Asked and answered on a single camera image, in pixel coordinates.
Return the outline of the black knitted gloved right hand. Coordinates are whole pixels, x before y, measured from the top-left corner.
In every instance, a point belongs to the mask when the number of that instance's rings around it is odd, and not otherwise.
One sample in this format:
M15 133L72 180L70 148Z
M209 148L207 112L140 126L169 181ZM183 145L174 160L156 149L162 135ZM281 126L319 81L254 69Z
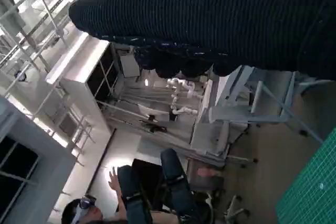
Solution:
M69 17L162 78L244 65L335 80L335 0L77 0Z

